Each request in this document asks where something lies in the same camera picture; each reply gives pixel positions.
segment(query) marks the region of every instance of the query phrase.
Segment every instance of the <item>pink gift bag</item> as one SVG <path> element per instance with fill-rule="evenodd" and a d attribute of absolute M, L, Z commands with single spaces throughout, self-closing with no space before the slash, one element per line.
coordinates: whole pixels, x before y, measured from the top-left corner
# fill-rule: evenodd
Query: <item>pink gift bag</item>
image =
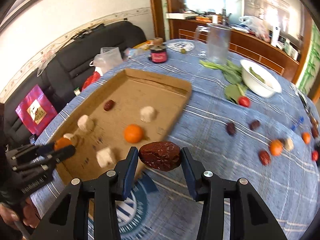
<path fill-rule="evenodd" d="M 32 134 L 40 135 L 57 115 L 50 101 L 36 85 L 16 109 L 17 115 Z"/>

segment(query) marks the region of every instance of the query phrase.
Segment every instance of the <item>red date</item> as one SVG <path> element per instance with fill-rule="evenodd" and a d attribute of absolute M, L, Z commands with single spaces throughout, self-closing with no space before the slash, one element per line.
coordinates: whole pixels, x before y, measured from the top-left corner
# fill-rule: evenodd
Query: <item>red date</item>
<path fill-rule="evenodd" d="M 167 141 L 148 143 L 140 148 L 139 158 L 153 169 L 171 171 L 181 164 L 180 147 Z"/>
<path fill-rule="evenodd" d="M 110 111 L 110 110 L 114 107 L 114 105 L 115 105 L 115 102 L 110 99 L 110 100 L 108 100 L 108 101 L 105 103 L 103 109 L 104 109 L 105 111 Z"/>
<path fill-rule="evenodd" d="M 254 120 L 254 121 L 249 125 L 249 127 L 250 127 L 250 129 L 251 129 L 252 131 L 257 130 L 257 129 L 259 128 L 259 126 L 260 126 L 259 120 Z"/>
<path fill-rule="evenodd" d="M 270 155 L 265 150 L 261 150 L 259 152 L 259 159 L 263 166 L 266 166 L 270 163 Z"/>
<path fill-rule="evenodd" d="M 311 133 L 312 133 L 313 138 L 319 137 L 319 131 L 318 131 L 317 127 L 315 127 L 315 126 L 311 127 Z"/>
<path fill-rule="evenodd" d="M 235 135 L 236 133 L 235 124 L 233 122 L 227 123 L 226 130 L 229 135 L 232 135 L 232 136 Z"/>

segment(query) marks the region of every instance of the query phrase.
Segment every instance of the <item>blue checkered tablecloth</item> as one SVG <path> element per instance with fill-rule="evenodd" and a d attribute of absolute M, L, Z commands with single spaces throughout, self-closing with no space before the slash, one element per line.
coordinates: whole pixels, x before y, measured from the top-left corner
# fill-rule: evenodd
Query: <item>blue checkered tablecloth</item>
<path fill-rule="evenodd" d="M 145 53 L 107 72 L 76 96 L 53 119 L 36 143 L 47 143 L 57 127 L 83 100 L 124 68 L 187 80 L 192 83 L 192 96 L 167 139 L 180 147 L 188 147 L 195 159 L 221 178 L 247 178 L 266 202 L 287 238 L 299 239 L 318 209 L 319 172 L 316 163 L 311 161 L 314 141 L 306 145 L 300 136 L 303 131 L 310 132 L 311 123 L 290 82 L 270 71 L 281 84 L 283 92 L 271 98 L 261 98 L 248 91 L 246 94 L 251 100 L 251 107 L 244 108 L 225 100 L 224 89 L 229 83 L 220 70 L 200 65 L 199 55 L 194 51 L 187 54 L 170 49 L 167 51 L 169 60 L 163 64 L 148 61 Z M 229 59 L 239 65 L 243 57 L 230 52 Z M 315 106 L 308 101 L 313 114 L 319 119 Z M 297 123 L 300 116 L 304 117 L 304 123 L 293 132 L 290 127 Z M 255 119 L 260 120 L 261 126 L 251 131 L 248 124 Z M 237 127 L 233 137 L 225 129 L 230 121 Z M 270 165 L 263 166 L 258 152 L 268 149 L 270 140 L 286 137 L 292 138 L 294 150 L 283 151 L 281 156 L 272 157 Z M 182 169 L 179 167 L 167 173 L 147 169 L 144 177 L 144 182 L 138 181 L 137 190 L 132 191 L 132 195 L 136 196 L 126 202 L 126 208 L 132 212 L 119 208 L 122 210 L 118 214 L 119 225 L 122 223 L 122 238 L 196 239 L 202 204 L 195 203 L 189 196 Z M 150 183 L 156 186 L 156 192 L 147 189 Z M 32 200 L 41 215 L 63 187 L 59 175 L 54 172 L 54 181 L 33 194 Z M 127 221 L 130 217 L 134 222 L 132 224 Z M 229 239 L 229 228 L 230 204 L 226 199 L 224 239 Z M 89 236 L 93 238 L 93 234 L 92 221 L 89 221 Z"/>

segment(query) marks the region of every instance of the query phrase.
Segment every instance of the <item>wooden cabinet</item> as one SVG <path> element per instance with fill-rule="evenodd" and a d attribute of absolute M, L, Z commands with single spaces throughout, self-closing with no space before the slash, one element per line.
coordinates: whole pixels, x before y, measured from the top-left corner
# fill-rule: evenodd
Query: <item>wooden cabinet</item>
<path fill-rule="evenodd" d="M 188 40 L 193 40 L 194 31 L 198 25 L 206 25 L 206 23 L 195 20 L 177 19 L 169 19 L 169 24 L 171 39 L 182 38 Z M 207 36 L 204 34 L 199 37 L 203 42 L 206 42 L 206 38 Z M 289 81 L 292 81 L 299 67 L 298 61 L 289 57 L 280 49 L 253 35 L 236 30 L 232 30 L 229 50 L 274 70 Z"/>

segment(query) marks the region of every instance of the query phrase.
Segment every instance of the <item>black leather sofa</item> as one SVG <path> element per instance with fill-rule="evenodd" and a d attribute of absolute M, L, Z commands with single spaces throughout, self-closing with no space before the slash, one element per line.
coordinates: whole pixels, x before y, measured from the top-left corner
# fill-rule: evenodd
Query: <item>black leather sofa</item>
<path fill-rule="evenodd" d="M 123 52 L 146 41 L 143 31 L 128 21 L 120 21 L 75 39 L 61 49 L 37 77 L 37 70 L 14 91 L 5 102 L 4 133 L 10 147 L 29 143 L 31 133 L 22 123 L 15 109 L 31 89 L 38 84 L 57 112 L 75 97 L 74 90 L 82 88 L 92 75 L 94 67 L 89 63 L 100 52 L 101 47 L 119 47 Z"/>

